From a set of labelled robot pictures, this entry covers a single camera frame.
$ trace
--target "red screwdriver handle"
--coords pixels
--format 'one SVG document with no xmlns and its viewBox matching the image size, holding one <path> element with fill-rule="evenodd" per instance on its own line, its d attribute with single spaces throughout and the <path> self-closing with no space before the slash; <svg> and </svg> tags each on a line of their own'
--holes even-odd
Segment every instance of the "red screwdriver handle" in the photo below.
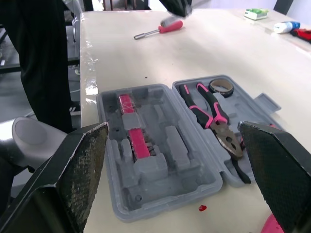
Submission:
<svg viewBox="0 0 311 233">
<path fill-rule="evenodd" d="M 169 33 L 169 32 L 172 32 L 172 31 L 176 31 L 178 29 L 181 29 L 183 26 L 183 21 L 179 20 L 179 21 L 176 21 L 175 23 L 173 23 L 172 25 L 168 26 L 168 27 L 162 27 L 162 26 L 159 26 L 159 30 L 160 30 L 160 33 Z"/>
</svg>

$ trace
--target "roll of tape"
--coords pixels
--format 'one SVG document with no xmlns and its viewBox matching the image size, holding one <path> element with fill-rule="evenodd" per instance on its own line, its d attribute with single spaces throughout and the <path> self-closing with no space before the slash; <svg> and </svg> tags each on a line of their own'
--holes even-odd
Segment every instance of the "roll of tape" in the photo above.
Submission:
<svg viewBox="0 0 311 233">
<path fill-rule="evenodd" d="M 214 79 L 209 83 L 208 88 L 210 92 L 218 92 L 225 98 L 232 96 L 234 90 L 232 83 L 227 79 Z"/>
</svg>

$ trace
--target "white table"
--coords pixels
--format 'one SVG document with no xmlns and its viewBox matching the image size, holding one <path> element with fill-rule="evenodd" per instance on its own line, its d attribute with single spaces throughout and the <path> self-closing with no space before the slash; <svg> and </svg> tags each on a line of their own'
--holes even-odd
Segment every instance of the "white table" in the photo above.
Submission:
<svg viewBox="0 0 311 233">
<path fill-rule="evenodd" d="M 273 117 L 311 151 L 311 45 L 272 33 L 276 12 L 253 22 L 243 10 L 195 10 L 178 32 L 135 41 L 167 12 L 92 12 L 81 22 L 82 126 L 98 122 L 98 92 L 226 74 L 251 97 L 264 92 L 282 109 Z M 199 212 L 205 204 L 208 209 Z M 270 209 L 259 188 L 224 185 L 209 198 L 154 218 L 122 223 L 113 211 L 102 171 L 86 233 L 260 233 Z"/>
</svg>

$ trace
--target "black pants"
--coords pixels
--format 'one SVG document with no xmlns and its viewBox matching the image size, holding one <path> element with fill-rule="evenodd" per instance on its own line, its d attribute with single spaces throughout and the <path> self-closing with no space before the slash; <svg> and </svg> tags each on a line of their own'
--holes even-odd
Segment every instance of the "black pants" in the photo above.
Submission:
<svg viewBox="0 0 311 233">
<path fill-rule="evenodd" d="M 0 23 L 19 53 L 21 80 L 41 122 L 72 131 L 61 0 L 0 0 Z"/>
</svg>

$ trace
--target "pink object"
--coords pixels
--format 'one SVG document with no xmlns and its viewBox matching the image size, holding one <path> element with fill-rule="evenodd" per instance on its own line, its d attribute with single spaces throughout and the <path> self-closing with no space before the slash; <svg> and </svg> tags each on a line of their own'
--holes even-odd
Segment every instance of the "pink object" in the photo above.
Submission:
<svg viewBox="0 0 311 233">
<path fill-rule="evenodd" d="M 203 90 L 205 90 L 206 92 L 208 92 L 208 89 L 207 89 L 202 83 L 198 83 L 198 85 L 196 86 L 197 89 L 198 89 L 198 86 L 202 87 Z"/>
<path fill-rule="evenodd" d="M 134 113 L 135 109 L 132 105 L 132 99 L 129 95 L 119 96 L 119 102 L 121 105 L 122 114 Z M 134 155 L 137 159 L 143 159 L 150 156 L 148 147 L 145 142 L 144 135 L 141 129 L 132 129 L 128 132 L 132 146 L 134 149 Z"/>
<path fill-rule="evenodd" d="M 219 122 L 224 122 L 224 123 L 228 124 L 228 120 L 227 120 L 226 118 L 224 118 L 224 117 L 220 114 L 219 109 L 218 109 L 218 105 L 219 105 L 218 102 L 214 103 L 214 109 L 215 109 L 215 111 L 216 111 L 216 117 L 214 117 L 214 121 L 215 121 L 215 122 L 217 122 L 217 121 L 219 121 Z"/>
<path fill-rule="evenodd" d="M 199 207 L 199 211 L 204 211 L 204 210 L 206 210 L 207 209 L 207 206 L 206 205 L 201 205 L 200 207 Z"/>
<path fill-rule="evenodd" d="M 179 21 L 176 21 L 175 23 L 171 24 L 168 27 L 159 26 L 158 29 L 159 29 L 160 33 L 169 33 L 169 32 L 181 29 L 182 26 L 183 26 L 183 21 L 179 20 Z"/>
<path fill-rule="evenodd" d="M 208 116 L 208 121 L 204 127 L 204 129 L 208 129 L 209 126 L 211 125 L 211 123 L 213 122 L 213 117 L 208 114 L 207 112 L 205 112 L 203 109 L 201 109 L 199 106 L 197 105 L 193 105 L 193 106 L 190 106 L 189 109 L 191 110 L 192 108 L 196 108 L 196 109 L 199 109 L 202 113 L 204 113 L 206 116 Z"/>
<path fill-rule="evenodd" d="M 134 153 L 137 159 L 143 159 L 150 156 L 148 148 L 145 143 L 144 135 L 141 129 L 133 129 L 129 132 L 130 140 L 133 145 Z"/>
<path fill-rule="evenodd" d="M 186 93 L 189 94 L 189 90 L 188 90 L 188 88 L 187 88 L 186 85 L 184 85 L 184 88 L 185 88 L 185 90 L 186 90 Z"/>
<path fill-rule="evenodd" d="M 276 218 L 271 214 L 266 223 L 264 224 L 261 233 L 284 233 L 280 225 L 277 223 Z"/>
<path fill-rule="evenodd" d="M 129 95 L 119 96 L 119 102 L 121 105 L 122 114 L 135 112 L 135 109 L 133 108 L 132 105 L 131 97 Z"/>
</svg>

